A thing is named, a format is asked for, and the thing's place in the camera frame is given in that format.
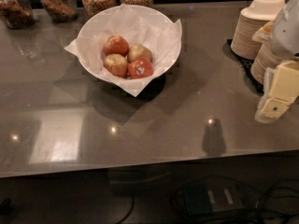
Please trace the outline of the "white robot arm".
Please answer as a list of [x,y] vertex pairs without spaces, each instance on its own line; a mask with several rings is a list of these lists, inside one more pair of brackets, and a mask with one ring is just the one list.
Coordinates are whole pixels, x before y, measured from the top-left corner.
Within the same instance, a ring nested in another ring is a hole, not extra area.
[[255,114],[257,121],[270,123],[279,120],[299,96],[299,0],[289,0],[252,39],[268,42],[270,51],[281,59],[276,68],[265,70],[263,96]]

